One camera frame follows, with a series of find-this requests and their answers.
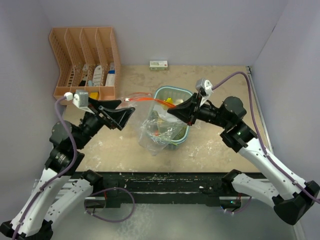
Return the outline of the clear zip bag orange zipper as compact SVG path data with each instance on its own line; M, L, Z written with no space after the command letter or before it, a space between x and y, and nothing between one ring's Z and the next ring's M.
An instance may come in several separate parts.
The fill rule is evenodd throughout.
M177 137L185 133L187 124L168 113L174 107L172 100L155 98L149 92L134 92L121 97L119 108L133 107L134 113L128 121L138 144L155 156Z

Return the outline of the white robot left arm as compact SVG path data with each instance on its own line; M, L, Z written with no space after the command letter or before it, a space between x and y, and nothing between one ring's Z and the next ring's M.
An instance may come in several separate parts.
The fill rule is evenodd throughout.
M119 108L121 103L121 100L89 98L79 125L64 121L60 112L56 111L59 122L52 128L49 141L53 148L42 175L17 216L0 225L3 235L13 240L49 240L55 228L77 204L89 195L101 194L103 177L87 170L67 193L56 199L85 157L80 150L98 131L104 126L110 130L122 130L126 126L135 108Z

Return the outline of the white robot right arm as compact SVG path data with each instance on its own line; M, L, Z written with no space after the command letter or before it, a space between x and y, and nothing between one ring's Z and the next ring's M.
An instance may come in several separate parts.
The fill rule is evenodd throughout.
M216 107L195 93L184 105L189 126L200 120L223 128L220 136L225 145L255 165L270 182L262 183L232 170L222 183L226 195L237 192L249 195L270 206L282 221L292 226L319 201L319 184L306 181L286 167L265 147L258 131L243 121L247 111L238 97L229 96Z

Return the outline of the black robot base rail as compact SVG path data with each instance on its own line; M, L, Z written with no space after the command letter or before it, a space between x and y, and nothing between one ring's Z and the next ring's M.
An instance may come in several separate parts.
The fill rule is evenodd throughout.
M93 185L106 208L122 204L240 207L240 193L225 181L225 173L210 172L94 172L81 178Z

